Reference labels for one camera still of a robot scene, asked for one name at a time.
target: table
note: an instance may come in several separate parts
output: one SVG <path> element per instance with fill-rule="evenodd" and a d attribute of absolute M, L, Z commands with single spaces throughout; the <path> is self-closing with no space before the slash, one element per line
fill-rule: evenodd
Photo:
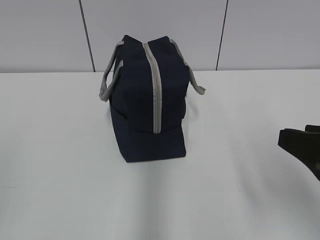
<path fill-rule="evenodd" d="M 194 75 L 187 156 L 126 163 L 101 72 L 1 73 L 0 239 L 318 240 L 320 182 L 277 143 L 320 125 L 320 70 Z"/>

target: gray zipper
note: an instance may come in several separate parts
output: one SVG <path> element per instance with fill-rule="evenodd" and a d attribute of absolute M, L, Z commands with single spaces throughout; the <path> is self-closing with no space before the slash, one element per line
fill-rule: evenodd
<path fill-rule="evenodd" d="M 149 44 L 142 44 L 146 58 L 151 67 L 152 88 L 153 88 L 153 133 L 161 132 L 161 114 L 162 114 L 162 86 L 159 66 L 155 56 L 153 55 Z"/>

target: white wall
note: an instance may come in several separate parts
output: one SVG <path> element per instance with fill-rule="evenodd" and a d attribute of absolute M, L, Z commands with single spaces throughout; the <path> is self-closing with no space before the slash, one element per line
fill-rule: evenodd
<path fill-rule="evenodd" d="M 92 71 L 76 0 L 1 0 L 0 73 Z"/>
<path fill-rule="evenodd" d="M 225 0 L 82 0 L 97 71 L 128 34 L 141 42 L 174 39 L 196 70 L 216 66 Z"/>
<path fill-rule="evenodd" d="M 319 0 L 230 0 L 218 70 L 320 68 Z"/>
<path fill-rule="evenodd" d="M 227 0 L 82 0 L 97 71 L 128 34 L 173 38 L 194 70 L 214 70 Z M 318 0 L 229 0 L 218 70 L 320 67 Z M 2 0 L 0 72 L 93 71 L 77 0 Z"/>

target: gray handle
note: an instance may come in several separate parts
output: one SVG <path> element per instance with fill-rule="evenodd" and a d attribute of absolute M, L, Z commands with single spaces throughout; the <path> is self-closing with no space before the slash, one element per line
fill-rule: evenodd
<path fill-rule="evenodd" d="M 111 92 L 112 92 L 112 89 L 116 83 L 116 80 L 118 78 L 118 75 L 119 75 L 119 69 L 121 67 L 124 66 L 124 61 L 120 61 L 118 67 L 116 68 L 114 74 L 113 74 L 113 78 L 112 78 L 112 82 L 110 83 L 110 86 L 107 87 L 107 77 L 108 77 L 108 74 L 110 73 L 110 70 L 112 68 L 112 66 L 114 65 L 114 62 L 116 60 L 116 51 L 117 51 L 117 48 L 119 46 L 122 46 L 124 44 L 124 41 L 120 41 L 116 44 L 115 48 L 114 48 L 114 51 L 113 51 L 113 54 L 112 54 L 112 57 L 110 59 L 110 62 L 108 64 L 108 66 L 106 67 L 104 73 L 103 73 L 103 77 L 102 77 L 102 83 L 101 83 L 101 87 L 100 87 L 100 93 L 99 93 L 99 97 L 102 101 L 104 102 L 107 102 L 110 95 L 111 95 Z"/>
<path fill-rule="evenodd" d="M 189 68 L 190 83 L 191 83 L 191 85 L 193 86 L 194 90 L 195 90 L 198 94 L 204 95 L 206 89 L 203 88 L 202 86 L 199 86 L 199 85 L 197 84 L 197 81 L 196 81 L 196 79 L 195 79 L 194 73 L 192 72 L 191 67 L 188 65 L 188 63 L 186 63 L 184 57 L 182 56 L 182 54 L 181 54 L 181 52 L 180 52 L 180 49 L 179 49 L 177 43 L 176 43 L 174 40 L 172 40 L 171 38 L 170 38 L 170 43 L 172 43 L 172 44 L 174 45 L 176 51 L 178 52 L 179 56 L 180 56 L 181 59 L 183 60 L 184 65 L 186 65 L 186 66 Z"/>

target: navy blue bag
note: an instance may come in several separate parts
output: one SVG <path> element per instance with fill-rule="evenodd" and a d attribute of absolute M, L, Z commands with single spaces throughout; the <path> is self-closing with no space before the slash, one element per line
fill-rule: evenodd
<path fill-rule="evenodd" d="M 189 82 L 199 94 L 205 93 L 167 36 L 141 43 L 125 35 L 116 45 L 99 96 L 109 100 L 116 141 L 127 162 L 186 156 L 182 119 Z"/>

